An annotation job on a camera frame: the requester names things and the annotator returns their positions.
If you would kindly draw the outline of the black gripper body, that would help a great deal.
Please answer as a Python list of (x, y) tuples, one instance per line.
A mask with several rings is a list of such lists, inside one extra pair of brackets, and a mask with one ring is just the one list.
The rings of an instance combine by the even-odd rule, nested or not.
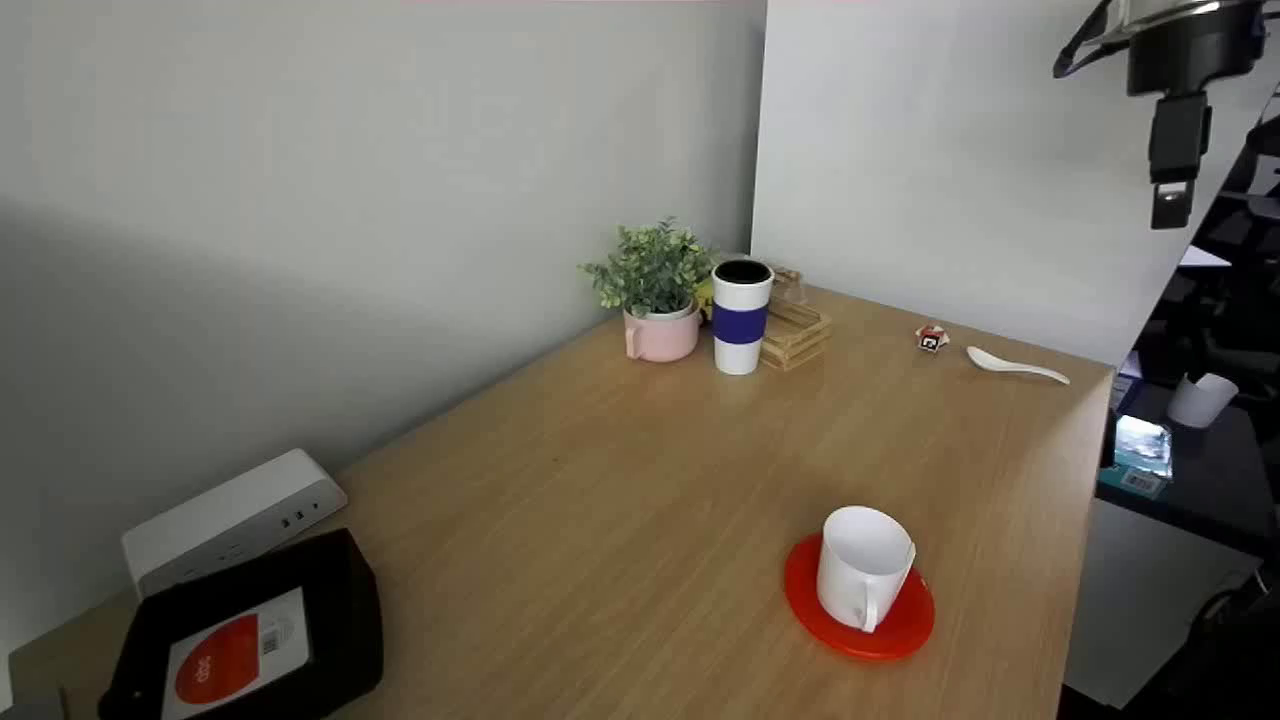
[(1163, 94), (1154, 103), (1152, 137), (1148, 137), (1148, 181), (1152, 181), (1154, 229), (1189, 225), (1207, 133), (1212, 133), (1212, 106), (1203, 90)]

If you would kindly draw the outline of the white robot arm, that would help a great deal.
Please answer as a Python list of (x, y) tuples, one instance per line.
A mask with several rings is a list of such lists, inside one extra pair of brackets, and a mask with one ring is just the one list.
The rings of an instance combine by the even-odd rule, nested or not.
[(1183, 229), (1212, 137), (1207, 83), (1248, 75), (1262, 57), (1266, 0), (1094, 0), (1050, 60), (1065, 81), (1117, 53), (1127, 90), (1152, 94), (1148, 184), (1152, 225)]

